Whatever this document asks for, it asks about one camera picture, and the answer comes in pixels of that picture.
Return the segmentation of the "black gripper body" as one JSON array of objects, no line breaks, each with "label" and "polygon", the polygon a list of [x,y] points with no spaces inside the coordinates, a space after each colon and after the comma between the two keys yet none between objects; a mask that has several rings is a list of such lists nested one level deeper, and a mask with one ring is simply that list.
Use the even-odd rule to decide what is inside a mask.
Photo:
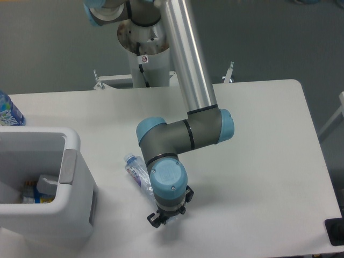
[{"label": "black gripper body", "polygon": [[165,217],[174,217],[179,214],[185,214],[186,202],[181,202],[175,206],[164,206],[159,202],[156,202],[157,212]]}]

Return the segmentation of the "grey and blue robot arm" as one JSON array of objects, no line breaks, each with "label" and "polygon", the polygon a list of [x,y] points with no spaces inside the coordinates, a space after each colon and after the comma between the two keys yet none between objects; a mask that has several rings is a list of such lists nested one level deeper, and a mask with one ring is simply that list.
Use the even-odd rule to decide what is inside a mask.
[{"label": "grey and blue robot arm", "polygon": [[187,118],[167,123],[150,117],[136,129],[157,206],[147,219],[159,227],[184,214],[194,195],[178,155],[230,139],[234,121],[218,107],[189,1],[84,1],[83,5],[93,25],[118,24],[118,41],[128,54],[134,87],[168,86],[169,67],[175,68]]}]

